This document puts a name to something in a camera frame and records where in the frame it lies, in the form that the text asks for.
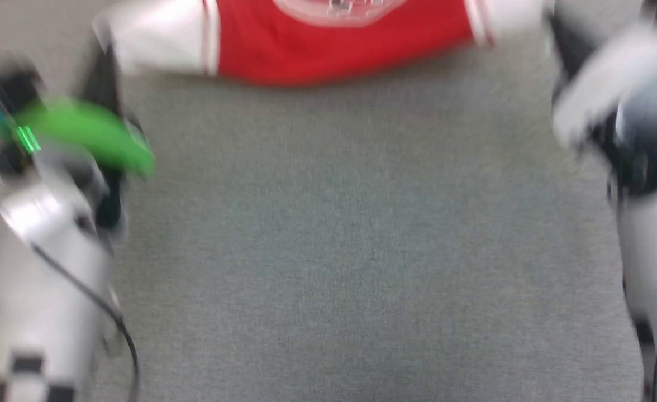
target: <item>red fabric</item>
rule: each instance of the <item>red fabric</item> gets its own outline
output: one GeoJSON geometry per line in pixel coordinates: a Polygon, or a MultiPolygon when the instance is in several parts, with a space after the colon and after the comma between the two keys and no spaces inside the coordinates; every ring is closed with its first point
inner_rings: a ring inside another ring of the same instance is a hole
{"type": "Polygon", "coordinates": [[[255,84],[334,81],[472,43],[463,0],[406,0],[369,25],[347,27],[309,25],[274,0],[217,5],[218,74],[255,84]]]}

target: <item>white stripe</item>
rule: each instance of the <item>white stripe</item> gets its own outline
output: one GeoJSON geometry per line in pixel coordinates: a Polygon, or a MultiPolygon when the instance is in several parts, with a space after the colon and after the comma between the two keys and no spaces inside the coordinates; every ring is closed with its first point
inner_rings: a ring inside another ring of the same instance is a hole
{"type": "Polygon", "coordinates": [[[475,44],[477,46],[488,46],[486,21],[484,20],[486,16],[482,15],[482,10],[477,2],[480,2],[480,0],[465,0],[465,10],[467,11],[467,18],[470,22],[475,44]]]}
{"type": "Polygon", "coordinates": [[[207,38],[207,72],[210,75],[216,76],[219,72],[219,47],[221,38],[221,26],[219,22],[219,7],[217,7],[217,0],[206,0],[209,31],[207,38]]]}
{"type": "Polygon", "coordinates": [[[553,128],[565,148],[578,147],[591,125],[602,122],[620,100],[657,77],[657,27],[636,26],[608,41],[564,90],[553,111],[553,128]]]}

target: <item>logo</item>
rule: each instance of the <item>logo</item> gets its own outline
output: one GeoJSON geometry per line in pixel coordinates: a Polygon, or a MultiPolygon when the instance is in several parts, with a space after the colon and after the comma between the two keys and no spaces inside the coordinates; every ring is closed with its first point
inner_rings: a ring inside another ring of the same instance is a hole
{"type": "Polygon", "coordinates": [[[309,25],[351,28],[371,25],[407,0],[274,0],[287,15],[309,25]]]}

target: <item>checkered pattern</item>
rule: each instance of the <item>checkered pattern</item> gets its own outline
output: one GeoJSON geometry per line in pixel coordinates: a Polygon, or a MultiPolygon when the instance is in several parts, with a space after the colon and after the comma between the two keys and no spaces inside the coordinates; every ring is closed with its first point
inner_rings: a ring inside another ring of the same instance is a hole
{"type": "Polygon", "coordinates": [[[73,402],[76,391],[73,384],[61,384],[49,381],[43,372],[43,357],[24,355],[15,356],[9,366],[9,375],[0,379],[0,402],[12,402],[14,382],[37,381],[43,388],[43,397],[39,402],[73,402]]]}

